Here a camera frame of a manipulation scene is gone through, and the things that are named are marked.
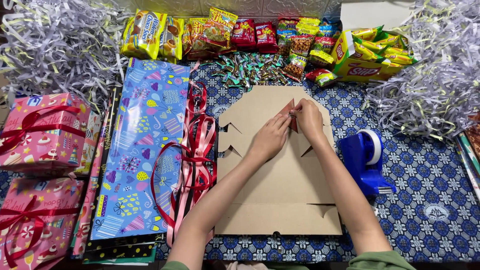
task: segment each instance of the siip snack box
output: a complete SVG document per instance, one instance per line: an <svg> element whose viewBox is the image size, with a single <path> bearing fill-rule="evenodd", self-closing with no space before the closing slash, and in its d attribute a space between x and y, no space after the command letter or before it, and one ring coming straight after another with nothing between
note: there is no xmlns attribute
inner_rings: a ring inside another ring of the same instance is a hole
<svg viewBox="0 0 480 270"><path fill-rule="evenodd" d="M332 49L332 72L341 82L370 82L371 80L386 81L407 66L390 66L390 61L382 63L366 62L349 58L355 53L352 33L343 31Z"/></svg>

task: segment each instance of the table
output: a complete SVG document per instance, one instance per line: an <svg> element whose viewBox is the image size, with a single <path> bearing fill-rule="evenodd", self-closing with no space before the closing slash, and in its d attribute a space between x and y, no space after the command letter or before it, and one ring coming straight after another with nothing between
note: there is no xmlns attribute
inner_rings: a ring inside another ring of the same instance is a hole
<svg viewBox="0 0 480 270"><path fill-rule="evenodd" d="M192 68L193 62L187 63ZM200 66L191 79L207 86L207 114L217 118L240 99L242 89L225 88L216 64ZM373 205L387 239L408 262L480 261L480 208L457 149L438 140L396 135L382 130L372 112L362 110L364 86L337 84L319 88L306 80L293 83L330 112L336 142L362 128L382 137L384 176L394 183L395 194L382 195ZM0 172L0 198L18 173ZM349 261L355 257L351 238L325 235L218 235L206 246L205 259L283 262ZM157 259L166 259L162 242Z"/></svg>

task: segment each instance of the tape dispenser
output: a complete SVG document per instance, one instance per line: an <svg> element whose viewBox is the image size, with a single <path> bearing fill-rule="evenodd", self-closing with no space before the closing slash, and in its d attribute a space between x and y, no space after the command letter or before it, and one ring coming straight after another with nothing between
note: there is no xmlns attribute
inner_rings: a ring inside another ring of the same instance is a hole
<svg viewBox="0 0 480 270"><path fill-rule="evenodd" d="M360 129L355 135L338 142L345 167L365 196L396 192L395 186L382 175L384 145L377 133Z"/></svg>

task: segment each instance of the siip logo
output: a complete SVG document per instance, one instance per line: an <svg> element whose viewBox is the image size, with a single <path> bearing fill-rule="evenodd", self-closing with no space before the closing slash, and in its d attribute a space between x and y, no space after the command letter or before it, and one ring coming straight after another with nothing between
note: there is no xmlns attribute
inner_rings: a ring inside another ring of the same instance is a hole
<svg viewBox="0 0 480 270"><path fill-rule="evenodd" d="M340 60L343 57L343 51L342 51L342 42L338 43L338 46L336 47L336 57Z"/></svg>
<svg viewBox="0 0 480 270"><path fill-rule="evenodd" d="M364 68L364 67L354 67L348 70L347 75L353 76L372 76L377 74L382 68Z"/></svg>
<svg viewBox="0 0 480 270"><path fill-rule="evenodd" d="M432 203L423 209L423 213L433 221L444 221L449 216L449 211L443 205Z"/></svg>

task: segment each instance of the ribbon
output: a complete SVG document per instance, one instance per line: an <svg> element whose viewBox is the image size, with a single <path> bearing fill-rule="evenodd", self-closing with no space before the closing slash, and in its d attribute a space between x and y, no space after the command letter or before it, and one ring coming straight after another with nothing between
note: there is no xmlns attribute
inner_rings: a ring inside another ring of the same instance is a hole
<svg viewBox="0 0 480 270"><path fill-rule="evenodd" d="M205 162L211 160L206 158L207 153L213 146L216 137L215 119L205 114L206 109L206 87L203 83L198 82L203 86L201 94L194 94L192 85L189 91L189 98L187 100L186 115L184 122L184 135L182 143L178 144L170 142L166 144L160 151L158 158L169 147L180 147L182 149L182 172L179 175L178 186L176 188L177 199L175 200L174 193L170 195L170 214L167 215L165 211L157 204L156 195L154 191L154 174L151 177L151 189L154 196L154 201L159 213L164 217L168 224L167 228L167 243L172 246L174 235L180 228L183 217L186 215L185 210L191 209L200 198L206 194L210 187L216 180L216 164L213 165L213 175L207 169ZM193 128L197 124L196 137L193 137Z"/></svg>
<svg viewBox="0 0 480 270"><path fill-rule="evenodd" d="M45 114L40 114L39 111L41 110L50 110ZM47 125L38 125L34 126L35 122L41 117L45 116L47 114L53 113L53 112L58 112L58 111L68 111L71 113L80 113L80 109L72 106L66 106L66 105L58 105L58 106L52 106L52 107L45 107L41 108L39 110L33 111L29 113L27 116L22 121L22 128L21 129L14 129L14 130L9 130L9 131L4 131L0 138L7 138L3 144L0 146L0 153L5 153L8 150L16 147L21 141L22 137L29 132L36 132L36 131L47 131L47 130L55 130L55 129L61 129L65 132L70 132L75 135L81 136L85 138L85 132L75 129L71 126L67 126L64 124L47 124Z"/></svg>
<svg viewBox="0 0 480 270"><path fill-rule="evenodd" d="M15 260L22 258L25 253L27 253L33 246L38 242L40 236L42 235L43 228L46 226L45 221L43 221L40 216L62 216L62 215L73 215L78 212L77 208L68 208L68 209L43 209L32 211L34 204L36 202L36 195L33 196L32 200L25 207L24 211L16 211L11 209L0 209L0 216L13 216L2 222L0 222L0 231L14 226L17 222L22 222L24 218L33 219L35 221L34 231L32 235L32 240L30 245L26 249L14 252L10 254L7 249L7 245L4 246L5 258L7 259L8 266L10 268L17 267Z"/></svg>

